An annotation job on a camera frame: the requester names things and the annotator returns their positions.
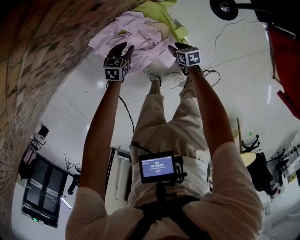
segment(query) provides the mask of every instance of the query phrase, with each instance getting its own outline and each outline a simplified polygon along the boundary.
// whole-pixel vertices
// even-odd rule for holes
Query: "brick wall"
[[[9,0],[0,9],[0,237],[10,239],[17,168],[43,110],[89,40],[143,0]]]

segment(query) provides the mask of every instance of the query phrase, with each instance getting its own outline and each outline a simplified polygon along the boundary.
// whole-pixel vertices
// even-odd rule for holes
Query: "monitor screen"
[[[172,157],[142,160],[142,171],[145,178],[174,173]]]

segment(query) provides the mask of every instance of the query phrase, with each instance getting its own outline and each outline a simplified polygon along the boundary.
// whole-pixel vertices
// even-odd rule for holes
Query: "pink cloth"
[[[169,52],[168,45],[174,46],[175,38],[169,33],[168,37],[163,40],[161,31],[145,24],[145,21],[157,23],[153,19],[144,17],[143,13],[125,12],[91,39],[89,46],[94,48],[95,54],[100,54],[105,58],[117,44],[127,42],[124,53],[131,45],[134,45],[130,75],[142,71],[155,58],[170,68],[176,58]],[[127,33],[118,35],[121,30],[125,30]]]

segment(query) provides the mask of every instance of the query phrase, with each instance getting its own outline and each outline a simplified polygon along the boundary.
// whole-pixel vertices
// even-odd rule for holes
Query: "office chair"
[[[271,184],[273,176],[269,172],[266,163],[267,160],[264,153],[256,153],[256,159],[247,167],[247,169],[257,191],[265,191],[268,195],[274,195],[277,192],[277,187],[275,187],[274,184]]]
[[[252,143],[252,145],[250,147],[246,146],[244,144],[244,141],[242,141],[242,146],[243,146],[244,149],[246,149],[246,150],[243,150],[243,153],[244,152],[251,152],[252,150],[258,148],[259,144],[260,144],[260,142],[257,142],[258,138],[259,138],[259,135],[256,135],[256,139],[255,139],[254,143]]]

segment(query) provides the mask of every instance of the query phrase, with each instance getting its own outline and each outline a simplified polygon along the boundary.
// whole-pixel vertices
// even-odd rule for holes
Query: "shoe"
[[[150,69],[146,70],[145,74],[149,77],[151,82],[152,82],[152,80],[159,80],[159,83],[160,83],[160,86],[161,86],[161,76],[159,74],[152,73],[150,71]]]

